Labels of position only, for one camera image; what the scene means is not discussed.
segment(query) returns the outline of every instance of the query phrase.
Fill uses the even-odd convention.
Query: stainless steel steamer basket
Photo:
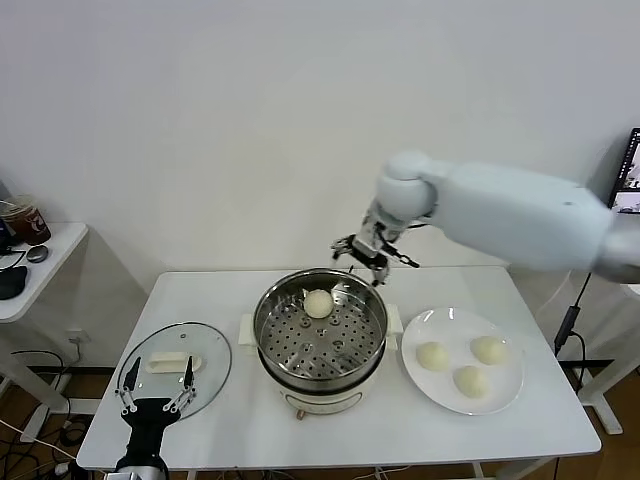
[[[331,314],[313,319],[304,311],[312,290],[333,297]],[[265,368],[285,386],[303,393],[346,390],[379,364],[387,334],[387,310],[361,278],[327,268],[288,275],[262,296],[253,330]]]

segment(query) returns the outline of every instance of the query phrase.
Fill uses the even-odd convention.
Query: computer mouse
[[[44,245],[30,248],[27,252],[27,261],[31,263],[40,263],[49,256],[49,249]]]
[[[24,290],[27,278],[27,267],[7,268],[0,270],[0,300],[17,297]]]

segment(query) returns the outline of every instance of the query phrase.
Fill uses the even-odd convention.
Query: glass lid
[[[210,325],[196,322],[169,325],[143,340],[122,365],[118,390],[124,390],[127,374],[140,358],[135,387],[131,389],[133,400],[172,399],[182,391],[189,357],[196,395],[182,409],[180,419],[190,417],[213,401],[231,370],[229,342]]]

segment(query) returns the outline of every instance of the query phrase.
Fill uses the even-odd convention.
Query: white wall
[[[635,0],[5,0],[0,178],[92,225],[147,291],[166,269],[326,264],[399,149],[589,180],[640,123],[639,14]],[[425,264],[495,262],[415,237]]]

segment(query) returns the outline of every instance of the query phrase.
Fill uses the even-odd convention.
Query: white table
[[[84,223],[52,223],[49,224],[49,228],[51,238],[44,243],[49,248],[49,256],[44,262],[38,264],[29,263],[26,258],[20,261],[18,265],[26,265],[29,269],[25,289],[17,297],[0,300],[0,325],[16,322],[24,316],[88,231]],[[23,244],[18,245],[14,250],[29,248],[31,248],[29,245]],[[17,258],[17,256],[3,257],[0,259],[0,268],[12,265]],[[0,373],[5,377],[0,384],[0,395],[11,382],[14,382],[40,401],[41,407],[35,411],[25,428],[26,433],[35,436],[44,424],[48,413],[67,413],[69,404],[60,392],[69,382],[70,376],[63,375],[59,381],[56,377],[53,383],[57,385],[56,390],[11,355],[11,350],[12,346],[0,336]],[[90,400],[71,400],[73,413],[93,413],[96,407],[95,402]],[[26,436],[21,440],[29,441]]]
[[[520,398],[495,415],[469,417],[430,401],[407,376],[399,352],[387,356],[361,404],[296,420],[256,357],[237,345],[242,314],[288,272],[165,273],[158,279],[118,369],[159,328],[196,321],[221,330],[232,345],[231,374],[219,396],[167,429],[161,455],[172,470],[380,466],[516,460],[499,478],[521,478],[556,456],[600,449],[600,440],[531,313],[501,267],[395,269],[380,289],[403,323],[428,307],[458,306],[491,319],[524,350]],[[111,379],[78,463],[112,469],[129,428]]]

